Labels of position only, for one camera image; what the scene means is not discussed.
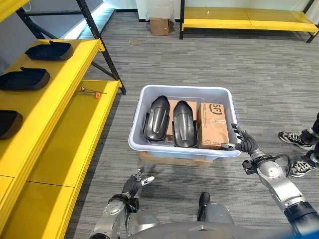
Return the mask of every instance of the yellow shelf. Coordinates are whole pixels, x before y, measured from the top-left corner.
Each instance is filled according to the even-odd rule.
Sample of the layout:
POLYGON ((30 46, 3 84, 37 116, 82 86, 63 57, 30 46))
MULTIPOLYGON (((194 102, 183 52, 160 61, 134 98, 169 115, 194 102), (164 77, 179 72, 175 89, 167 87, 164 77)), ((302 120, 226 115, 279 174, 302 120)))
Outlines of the yellow shelf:
POLYGON ((25 239, 64 237, 120 82, 85 80, 78 90, 81 86, 107 94, 100 99, 89 95, 72 97, 37 160, 1 239, 22 235, 25 239))
POLYGON ((58 238, 74 188, 26 182, 1 239, 58 238))
MULTIPOLYGON (((12 138, 0 141, 0 176, 12 177, 12 182, 1 198, 0 232, 29 176, 47 139, 99 50, 104 50, 100 40, 67 41, 74 49, 66 61, 31 60, 23 54, 8 71, 21 66, 44 68, 50 74, 49 83, 38 91, 0 91, 2 110, 15 110, 22 114, 22 128, 12 138)), ((36 40, 34 45, 48 43, 36 40)))
POLYGON ((6 194, 6 191, 10 187, 12 179, 13 178, 11 177, 0 176, 0 205, 2 205, 2 200, 6 194))
POLYGON ((25 5, 30 0, 1 0, 0 22, 25 5))
POLYGON ((313 35, 319 30, 301 11, 226 7, 185 7, 182 30, 185 27, 308 31, 313 35))

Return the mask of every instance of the black shelf frame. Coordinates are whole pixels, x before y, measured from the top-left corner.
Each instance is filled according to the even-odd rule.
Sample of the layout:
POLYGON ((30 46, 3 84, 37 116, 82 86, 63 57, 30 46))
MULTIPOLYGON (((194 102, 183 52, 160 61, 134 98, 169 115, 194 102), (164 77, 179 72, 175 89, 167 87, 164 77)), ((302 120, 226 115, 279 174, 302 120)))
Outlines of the black shelf frame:
MULTIPOLYGON (((309 10, 309 8, 311 7, 311 5, 314 3, 315 0, 309 0, 309 2, 307 3, 307 5, 305 6, 303 13, 306 14, 306 12, 309 10)), ((184 23, 184 9, 185 9, 185 0, 180 0, 180 24, 179 24, 179 39, 183 40, 183 31, 182 31, 182 25, 184 23)), ((306 41, 306 43, 311 43, 312 40, 319 35, 319 33, 317 33, 316 35, 312 35, 310 32, 308 32, 310 34, 310 38, 306 41)))
POLYGON ((120 90, 123 95, 126 95, 126 89, 124 87, 124 84, 114 66, 114 63, 111 59, 111 56, 106 49, 105 43, 102 39, 101 33, 99 32, 93 18, 91 15, 91 12, 85 2, 85 0, 76 0, 80 10, 78 11, 34 11, 34 12, 26 12, 24 11, 23 8, 19 8, 16 11, 16 14, 21 18, 21 20, 24 22, 24 24, 29 28, 29 30, 32 32, 32 34, 35 36, 37 39, 45 39, 44 35, 51 39, 58 39, 58 37, 54 36, 52 33, 48 32, 41 26, 37 25, 32 21, 30 16, 49 16, 49 15, 83 15, 84 19, 86 20, 93 36, 95 39, 99 39, 102 42, 102 45, 104 46, 105 51, 102 51, 102 55, 108 64, 111 72, 109 72, 107 69, 104 67, 100 66, 96 62, 92 61, 91 65, 99 69, 100 71, 104 72, 108 76, 112 77, 114 80, 120 81, 122 86, 120 87, 120 90))

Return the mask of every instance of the brown cardboard box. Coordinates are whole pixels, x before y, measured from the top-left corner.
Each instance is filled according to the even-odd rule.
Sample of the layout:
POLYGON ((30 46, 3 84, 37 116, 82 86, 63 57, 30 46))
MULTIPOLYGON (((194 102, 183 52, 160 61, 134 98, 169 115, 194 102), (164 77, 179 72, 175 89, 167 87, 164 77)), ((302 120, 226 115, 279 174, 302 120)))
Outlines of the brown cardboard box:
POLYGON ((151 18, 151 34, 157 36, 168 36, 169 19, 151 18))
POLYGON ((200 148, 220 149, 221 143, 228 143, 224 106, 214 103, 200 103, 198 128, 200 148))
MULTIPOLYGON (((169 110, 169 124, 168 124, 168 128, 167 128, 166 136, 170 138, 173 136, 173 130, 172 130, 173 112, 174 112, 175 106, 177 105, 177 103, 179 101, 168 100, 168 102, 169 102, 170 110, 169 110)), ((193 111, 193 119, 196 120, 196 118, 197 118, 197 102, 196 101, 186 101, 186 102, 189 104, 189 106, 191 107, 191 109, 193 111)))

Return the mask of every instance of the floor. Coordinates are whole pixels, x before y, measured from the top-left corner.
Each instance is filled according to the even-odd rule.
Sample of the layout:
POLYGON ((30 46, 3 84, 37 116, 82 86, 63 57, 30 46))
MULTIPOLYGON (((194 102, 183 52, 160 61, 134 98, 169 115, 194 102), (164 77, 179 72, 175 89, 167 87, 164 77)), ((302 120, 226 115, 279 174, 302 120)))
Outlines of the floor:
MULTIPOLYGON (((87 172, 65 238, 87 239, 107 201, 145 165, 155 181, 139 193, 142 209, 162 223, 195 221, 202 191, 223 203, 237 225, 255 229, 288 226, 257 175, 246 175, 248 155, 219 158, 208 168, 145 164, 130 149, 128 135, 139 94, 148 84, 218 86, 230 90, 238 122, 272 155, 305 151, 281 142, 277 133, 312 126, 319 106, 319 37, 307 33, 211 30, 185 34, 179 24, 168 37, 152 36, 137 13, 115 13, 103 39, 125 84, 118 93, 87 172)), ((102 55, 95 59, 106 65, 102 55)), ((108 79, 95 68, 87 77, 108 79)), ((319 173, 292 179, 319 211, 319 173)))

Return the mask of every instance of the black pants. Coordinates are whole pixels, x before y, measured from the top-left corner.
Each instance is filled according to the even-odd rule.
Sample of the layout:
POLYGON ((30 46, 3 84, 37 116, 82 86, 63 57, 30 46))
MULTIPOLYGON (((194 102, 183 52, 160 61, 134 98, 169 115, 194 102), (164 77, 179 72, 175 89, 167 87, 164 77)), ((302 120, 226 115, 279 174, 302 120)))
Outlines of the black pants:
MULTIPOLYGON (((314 126, 312 127, 312 130, 317 135, 319 135, 319 113, 317 114, 317 119, 314 123, 314 126)), ((316 159, 319 159, 319 138, 309 133, 307 129, 302 131, 302 134, 300 135, 300 137, 303 140, 303 142, 305 142, 306 144, 316 145, 314 154, 316 159)))

